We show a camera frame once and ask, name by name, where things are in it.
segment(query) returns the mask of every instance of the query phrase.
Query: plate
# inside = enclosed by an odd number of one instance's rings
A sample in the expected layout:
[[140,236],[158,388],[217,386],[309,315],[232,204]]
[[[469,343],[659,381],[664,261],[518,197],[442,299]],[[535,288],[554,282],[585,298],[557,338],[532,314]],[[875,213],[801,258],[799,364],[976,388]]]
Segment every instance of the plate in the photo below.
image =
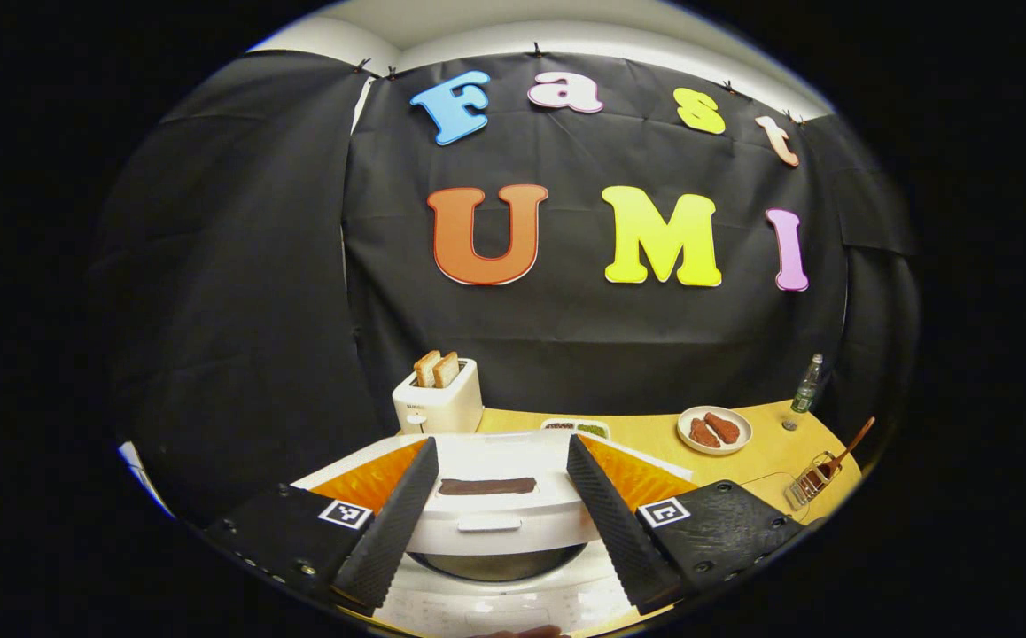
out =
[[[737,426],[737,429],[740,429],[741,436],[737,437],[737,440],[733,441],[733,443],[724,443],[723,440],[719,439],[719,447],[706,447],[695,439],[690,439],[692,421],[703,420],[706,417],[707,412],[713,412],[717,416],[722,416],[723,420],[732,421]],[[749,422],[743,415],[733,411],[733,409],[717,407],[717,405],[698,405],[698,407],[686,409],[685,412],[678,415],[678,438],[690,446],[692,449],[696,449],[696,451],[723,456],[725,453],[734,453],[745,447],[745,444],[749,443],[749,439],[753,439],[753,427],[749,425]]]
[[[549,426],[556,424],[573,424],[573,428],[550,428]],[[601,439],[611,439],[611,428],[607,427],[607,424],[603,421],[592,421],[592,420],[545,420],[541,424],[541,429],[543,431],[550,431],[550,429],[570,429],[570,431],[581,431],[583,433],[590,433],[593,436],[599,436],[598,433],[589,432],[586,428],[581,428],[581,426],[594,426],[597,428],[602,428],[603,436]]]

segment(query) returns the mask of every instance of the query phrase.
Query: white toaster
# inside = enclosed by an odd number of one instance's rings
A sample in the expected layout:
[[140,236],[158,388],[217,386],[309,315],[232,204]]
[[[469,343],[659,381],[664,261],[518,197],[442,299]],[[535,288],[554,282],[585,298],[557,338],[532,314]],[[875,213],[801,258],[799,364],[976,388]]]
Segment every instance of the white toaster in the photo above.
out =
[[403,433],[472,433],[481,423],[481,385],[477,363],[459,358],[459,373],[448,388],[420,388],[417,373],[395,388],[395,412]]

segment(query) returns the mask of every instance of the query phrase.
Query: bread slice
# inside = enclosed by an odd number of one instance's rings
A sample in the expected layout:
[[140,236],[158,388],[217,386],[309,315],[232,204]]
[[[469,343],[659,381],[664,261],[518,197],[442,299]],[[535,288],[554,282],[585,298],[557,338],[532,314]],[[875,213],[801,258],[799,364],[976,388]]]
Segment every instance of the bread slice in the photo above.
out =
[[415,362],[416,383],[420,388],[435,388],[435,364],[441,359],[441,352],[432,350]]
[[448,388],[458,376],[458,353],[450,352],[435,363],[435,388]]

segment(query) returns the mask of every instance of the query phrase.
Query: yellow letter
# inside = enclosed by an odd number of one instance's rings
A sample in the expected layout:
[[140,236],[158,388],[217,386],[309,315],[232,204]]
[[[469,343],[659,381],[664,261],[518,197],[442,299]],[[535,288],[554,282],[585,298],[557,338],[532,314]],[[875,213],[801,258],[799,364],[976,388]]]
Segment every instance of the yellow letter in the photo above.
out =
[[603,199],[615,208],[615,262],[603,275],[608,282],[643,283],[646,268],[639,264],[639,244],[660,282],[666,282],[682,253],[678,280],[686,286],[717,286],[722,271],[714,262],[711,217],[714,202],[701,195],[682,195],[671,223],[663,222],[650,198],[631,186],[609,186]]
[[724,131],[724,120],[718,114],[718,104],[714,102],[714,97],[689,88],[675,88],[674,101],[682,107],[678,110],[678,117],[688,127],[714,134]]

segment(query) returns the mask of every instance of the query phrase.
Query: black cloth backdrop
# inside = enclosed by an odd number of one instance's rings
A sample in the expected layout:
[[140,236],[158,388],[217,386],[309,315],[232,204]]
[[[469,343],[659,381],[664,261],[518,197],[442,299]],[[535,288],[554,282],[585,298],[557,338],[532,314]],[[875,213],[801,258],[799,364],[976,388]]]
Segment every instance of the black cloth backdrop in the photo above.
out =
[[315,54],[231,62],[162,118],[106,205],[90,279],[119,440],[198,524],[383,435],[351,373],[340,235],[366,81]]
[[[431,116],[408,102],[473,69],[491,77],[481,86],[488,124],[439,147]],[[593,78],[605,108],[582,114],[530,104],[534,77],[550,70]],[[724,133],[683,124],[672,97],[679,86],[714,98]],[[753,121],[763,114],[788,130],[799,168],[774,153]],[[344,233],[360,359],[380,418],[394,420],[392,389],[432,349],[477,360],[487,407],[671,413],[791,396],[814,353],[836,363],[844,327],[841,217],[811,145],[785,114],[749,96],[615,57],[486,55],[377,81],[352,136]],[[474,243],[496,257],[509,245],[508,207],[497,191],[509,185],[549,190],[534,270],[504,286],[452,282],[433,260],[426,199],[448,187],[484,191]],[[607,186],[642,189],[664,218],[680,195],[712,199],[720,286],[660,283],[654,275],[607,282],[615,250],[614,209],[601,197]],[[801,220],[807,290],[774,282],[780,260],[770,207]]]
[[[408,102],[473,69],[491,77],[488,125],[439,147]],[[530,104],[549,70],[593,78],[605,109]],[[319,55],[246,54],[153,129],[106,207],[90,279],[117,440],[135,443],[180,516],[205,524],[397,432],[391,392],[432,349],[477,360],[488,407],[771,402],[815,352],[833,371],[817,415],[841,436],[895,407],[918,337],[914,243],[902,199],[840,118],[797,126],[638,62],[506,54],[374,81],[350,137],[366,79]],[[714,98],[724,133],[683,124],[679,86]],[[761,114],[788,130],[799,168],[777,158]],[[510,185],[549,190],[534,270],[504,286],[452,282],[433,260],[427,198],[484,191],[474,243],[496,257],[509,245],[497,191]],[[607,186],[642,189],[664,218],[680,195],[712,199],[722,285],[607,282]],[[774,282],[770,207],[800,215],[807,290]]]

